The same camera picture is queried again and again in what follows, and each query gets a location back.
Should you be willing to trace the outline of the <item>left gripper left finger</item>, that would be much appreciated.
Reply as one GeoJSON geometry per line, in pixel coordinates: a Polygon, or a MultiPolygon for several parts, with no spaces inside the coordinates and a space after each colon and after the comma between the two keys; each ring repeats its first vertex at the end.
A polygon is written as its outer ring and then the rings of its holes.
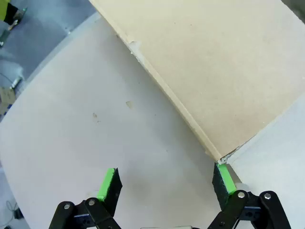
{"type": "Polygon", "coordinates": [[[122,189],[117,168],[109,168],[97,197],[83,200],[78,205],[61,202],[53,215],[50,229],[119,229],[114,214],[122,189]]]}

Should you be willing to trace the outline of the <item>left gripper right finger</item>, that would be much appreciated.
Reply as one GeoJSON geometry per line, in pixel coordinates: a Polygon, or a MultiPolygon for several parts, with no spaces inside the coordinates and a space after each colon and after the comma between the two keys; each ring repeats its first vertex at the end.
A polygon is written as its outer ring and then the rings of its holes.
{"type": "Polygon", "coordinates": [[[234,229],[240,221],[249,221],[254,229],[290,229],[278,195],[264,191],[256,196],[237,189],[225,164],[214,164],[212,184],[221,211],[210,229],[234,229]]]}

